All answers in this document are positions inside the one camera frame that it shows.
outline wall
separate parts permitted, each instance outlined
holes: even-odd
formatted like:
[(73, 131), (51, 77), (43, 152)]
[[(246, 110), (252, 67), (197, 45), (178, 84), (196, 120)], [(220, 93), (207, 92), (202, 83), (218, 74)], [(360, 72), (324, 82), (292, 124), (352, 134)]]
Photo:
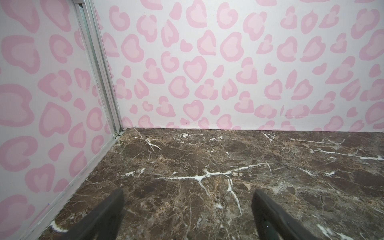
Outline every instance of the wall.
[(0, 239), (19, 239), (111, 134), (73, 3), (0, 3)]
[(95, 0), (126, 127), (383, 131), (381, 0)]

